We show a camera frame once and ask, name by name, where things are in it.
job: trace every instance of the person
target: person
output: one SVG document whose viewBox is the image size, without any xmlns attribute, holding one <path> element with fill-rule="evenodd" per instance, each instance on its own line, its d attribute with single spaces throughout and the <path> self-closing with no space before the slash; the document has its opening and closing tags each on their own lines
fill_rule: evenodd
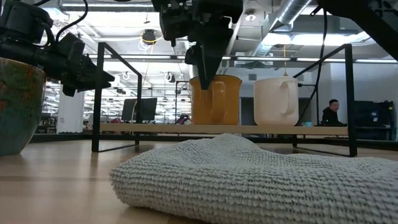
<svg viewBox="0 0 398 224">
<path fill-rule="evenodd" d="M 322 124 L 327 126 L 342 126 L 343 123 L 338 121 L 337 111 L 339 108 L 338 100 L 329 101 L 329 106 L 323 110 Z"/>
</svg>

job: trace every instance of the mug handle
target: mug handle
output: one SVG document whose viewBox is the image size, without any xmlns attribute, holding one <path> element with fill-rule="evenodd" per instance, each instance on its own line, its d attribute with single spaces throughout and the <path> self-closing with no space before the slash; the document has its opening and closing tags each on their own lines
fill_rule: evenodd
<svg viewBox="0 0 398 224">
<path fill-rule="evenodd" d="M 281 88 L 287 88 L 287 106 L 284 115 L 291 115 L 296 110 L 296 101 L 294 100 L 294 90 L 296 83 L 292 81 L 283 81 L 280 85 Z"/>
<path fill-rule="evenodd" d="M 213 81 L 212 92 L 213 92 L 213 104 L 212 104 L 212 117 L 213 121 L 219 122 L 224 119 L 225 107 L 226 107 L 226 93 L 225 84 L 220 81 Z"/>
</svg>

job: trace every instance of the wooden board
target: wooden board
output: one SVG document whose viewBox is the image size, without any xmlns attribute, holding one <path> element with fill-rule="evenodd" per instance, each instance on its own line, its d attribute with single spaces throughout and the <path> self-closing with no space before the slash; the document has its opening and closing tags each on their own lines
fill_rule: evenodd
<svg viewBox="0 0 398 224">
<path fill-rule="evenodd" d="M 314 134 L 348 135 L 347 127 L 290 127 L 239 125 L 179 125 L 179 124 L 101 124 L 102 131 L 136 131 L 155 133 L 241 133 L 241 134 Z"/>
</svg>

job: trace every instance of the textured fabric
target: textured fabric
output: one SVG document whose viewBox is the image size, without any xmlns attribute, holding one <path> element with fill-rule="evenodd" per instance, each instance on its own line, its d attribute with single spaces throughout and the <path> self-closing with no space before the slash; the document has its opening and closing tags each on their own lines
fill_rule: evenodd
<svg viewBox="0 0 398 224">
<path fill-rule="evenodd" d="M 118 198 L 211 223 L 398 223 L 398 162 L 265 151 L 222 134 L 111 172 Z"/>
</svg>

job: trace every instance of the ceramic pot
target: ceramic pot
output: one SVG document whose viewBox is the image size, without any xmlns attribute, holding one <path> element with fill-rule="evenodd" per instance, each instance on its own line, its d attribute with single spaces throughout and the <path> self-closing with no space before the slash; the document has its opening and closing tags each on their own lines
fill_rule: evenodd
<svg viewBox="0 0 398 224">
<path fill-rule="evenodd" d="M 19 154 L 39 124 L 45 73 L 31 65 L 0 58 L 0 156 Z"/>
</svg>

